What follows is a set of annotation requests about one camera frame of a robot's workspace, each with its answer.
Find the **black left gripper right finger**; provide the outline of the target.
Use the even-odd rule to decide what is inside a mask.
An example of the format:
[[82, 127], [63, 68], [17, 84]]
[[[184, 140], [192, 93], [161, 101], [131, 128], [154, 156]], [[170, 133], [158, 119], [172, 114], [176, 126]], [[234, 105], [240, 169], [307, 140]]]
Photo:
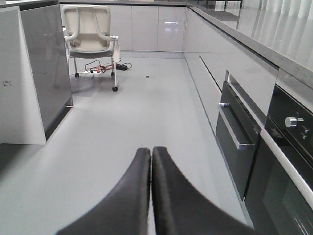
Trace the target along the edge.
[[256, 234], [206, 199], [163, 146], [153, 148], [152, 201], [158, 235]]

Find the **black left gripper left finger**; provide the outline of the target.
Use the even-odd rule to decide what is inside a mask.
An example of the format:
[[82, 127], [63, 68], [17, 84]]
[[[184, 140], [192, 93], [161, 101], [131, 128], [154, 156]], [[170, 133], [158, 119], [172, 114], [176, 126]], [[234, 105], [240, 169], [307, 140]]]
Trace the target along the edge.
[[59, 235], [145, 235], [148, 232], [151, 154], [139, 148], [115, 187]]

